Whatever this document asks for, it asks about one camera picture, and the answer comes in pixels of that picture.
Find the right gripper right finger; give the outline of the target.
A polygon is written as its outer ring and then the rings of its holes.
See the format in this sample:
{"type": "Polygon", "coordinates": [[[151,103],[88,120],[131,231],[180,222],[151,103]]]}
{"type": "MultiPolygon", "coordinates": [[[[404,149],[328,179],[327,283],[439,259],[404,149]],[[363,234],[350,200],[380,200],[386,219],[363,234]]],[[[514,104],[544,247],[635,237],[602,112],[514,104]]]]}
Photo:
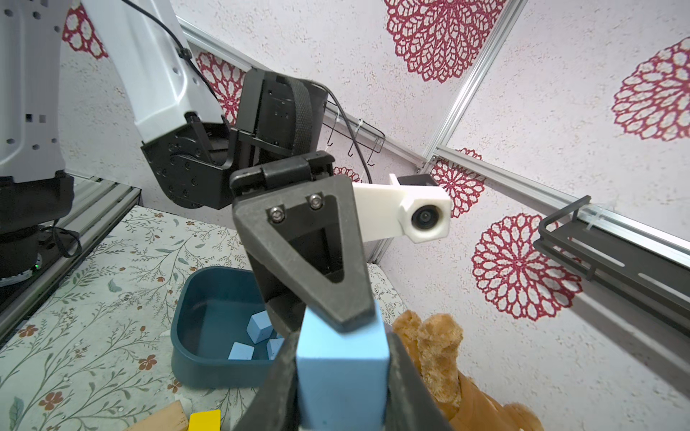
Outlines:
{"type": "Polygon", "coordinates": [[[386,334],[390,352],[385,430],[452,430],[427,390],[402,340],[386,334]]]}

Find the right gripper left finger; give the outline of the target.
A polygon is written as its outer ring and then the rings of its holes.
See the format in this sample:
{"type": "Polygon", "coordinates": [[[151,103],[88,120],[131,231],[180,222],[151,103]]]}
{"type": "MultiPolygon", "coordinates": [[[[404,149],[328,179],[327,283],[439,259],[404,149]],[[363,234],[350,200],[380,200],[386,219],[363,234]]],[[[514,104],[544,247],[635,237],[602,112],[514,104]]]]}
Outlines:
{"type": "Polygon", "coordinates": [[[300,332],[287,336],[265,382],[234,427],[236,431],[298,430],[298,368],[296,349],[300,332]]]}

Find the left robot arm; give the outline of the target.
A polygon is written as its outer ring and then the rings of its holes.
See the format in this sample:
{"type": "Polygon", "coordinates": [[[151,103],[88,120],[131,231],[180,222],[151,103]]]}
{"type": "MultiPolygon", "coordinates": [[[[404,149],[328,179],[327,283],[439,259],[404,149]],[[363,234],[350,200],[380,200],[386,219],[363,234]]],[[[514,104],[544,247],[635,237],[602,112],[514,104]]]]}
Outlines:
{"type": "MultiPolygon", "coordinates": [[[[73,205],[60,148],[59,83],[68,1],[1,5],[1,275],[38,266],[46,223],[73,205]]],[[[317,148],[332,93],[259,68],[229,120],[167,1],[86,1],[84,10],[129,100],[142,153],[183,208],[232,208],[283,329],[303,303],[340,332],[369,323],[375,302],[352,184],[317,148]]]]}

